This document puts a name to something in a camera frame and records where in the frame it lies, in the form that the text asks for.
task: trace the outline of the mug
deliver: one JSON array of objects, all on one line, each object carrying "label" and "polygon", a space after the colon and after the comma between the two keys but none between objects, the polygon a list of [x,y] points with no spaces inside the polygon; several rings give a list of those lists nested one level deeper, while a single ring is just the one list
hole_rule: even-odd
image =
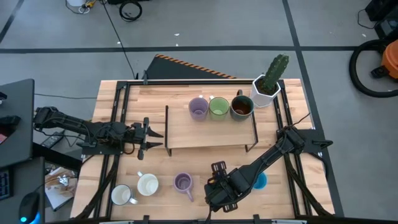
[{"label": "mug", "polygon": [[137,190],[143,196],[153,195],[159,187],[159,181],[154,174],[143,174],[137,172],[139,180],[137,183]]},{"label": "mug", "polygon": [[133,203],[134,205],[138,203],[134,198],[134,192],[125,184],[117,185],[112,190],[111,199],[115,205],[124,205],[128,202]]},{"label": "mug", "polygon": [[195,121],[204,121],[207,116],[209,104],[203,99],[203,96],[200,95],[189,102],[188,109],[192,119]]},{"label": "mug", "polygon": [[261,172],[257,177],[256,183],[254,183],[253,188],[257,190],[262,190],[267,185],[267,176],[264,172]]},{"label": "mug", "polygon": [[214,121],[222,121],[225,119],[229,110],[228,100],[222,97],[210,96],[209,111],[210,118]]},{"label": "mug", "polygon": [[193,188],[193,180],[191,175],[185,172],[177,174],[177,176],[175,176],[174,178],[173,185],[174,188],[181,194],[187,194],[189,200],[193,202],[193,197],[191,193],[191,190]]},{"label": "mug", "polygon": [[235,121],[243,121],[250,117],[254,112],[254,103],[248,97],[243,95],[242,90],[238,90],[235,98],[231,102],[229,113]]}]

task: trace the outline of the dark mug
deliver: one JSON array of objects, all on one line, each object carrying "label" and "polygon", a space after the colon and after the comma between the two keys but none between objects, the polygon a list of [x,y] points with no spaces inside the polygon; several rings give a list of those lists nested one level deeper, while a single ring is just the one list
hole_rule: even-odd
[{"label": "dark mug", "polygon": [[235,98],[231,102],[231,109],[229,110],[231,117],[235,121],[243,121],[250,117],[253,111],[253,101],[249,97],[244,96],[242,90],[238,90]]}]

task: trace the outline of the orange and black stripe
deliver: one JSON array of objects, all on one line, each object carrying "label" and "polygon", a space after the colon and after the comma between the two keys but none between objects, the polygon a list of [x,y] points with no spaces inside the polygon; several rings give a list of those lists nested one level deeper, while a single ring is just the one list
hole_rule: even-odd
[{"label": "orange and black stripe", "polygon": [[166,60],[169,60],[171,62],[179,63],[181,65],[189,66],[189,67],[192,67],[192,68],[195,68],[195,69],[199,69],[199,70],[202,70],[204,72],[210,72],[210,73],[212,73],[214,75],[218,75],[218,76],[221,76],[221,77],[224,77],[224,78],[230,78],[230,79],[236,78],[236,77],[233,77],[231,75],[224,74],[222,72],[217,72],[217,71],[214,71],[212,69],[202,67],[200,65],[194,65],[194,64],[189,63],[189,62],[184,62],[183,60],[178,60],[178,59],[175,59],[175,58],[172,58],[172,57],[168,57],[166,55],[157,54],[157,55],[155,55],[155,57],[166,59]]}]

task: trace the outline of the computer mouse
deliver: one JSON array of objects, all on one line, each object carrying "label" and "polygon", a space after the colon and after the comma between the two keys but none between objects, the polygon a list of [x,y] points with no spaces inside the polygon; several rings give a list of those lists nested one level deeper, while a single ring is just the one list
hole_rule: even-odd
[{"label": "computer mouse", "polygon": [[19,221],[21,223],[32,223],[35,220],[39,210],[39,198],[39,193],[31,192],[22,199],[19,205]]}]

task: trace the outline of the white bucket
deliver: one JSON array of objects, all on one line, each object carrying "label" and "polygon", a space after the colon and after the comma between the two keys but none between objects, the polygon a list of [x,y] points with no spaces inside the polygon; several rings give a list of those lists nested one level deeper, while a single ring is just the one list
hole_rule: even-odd
[{"label": "white bucket", "polygon": [[86,3],[86,0],[67,0],[67,2],[71,6],[80,7]]}]

